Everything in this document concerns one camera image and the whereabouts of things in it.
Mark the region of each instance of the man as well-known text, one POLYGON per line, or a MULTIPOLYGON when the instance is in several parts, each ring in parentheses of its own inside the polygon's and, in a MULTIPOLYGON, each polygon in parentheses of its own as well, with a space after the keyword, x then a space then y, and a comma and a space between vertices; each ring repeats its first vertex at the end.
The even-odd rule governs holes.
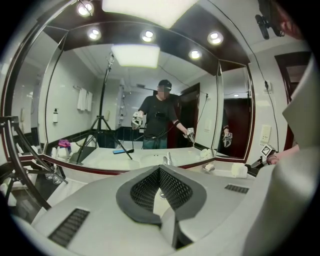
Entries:
POLYGON ((139 112, 146 115, 143 149, 166 149, 168 136, 168 122, 185 135, 187 129, 177 118, 173 103, 169 99, 172 84, 168 80, 161 80, 157 87, 157 95, 148 96, 143 101, 139 112))

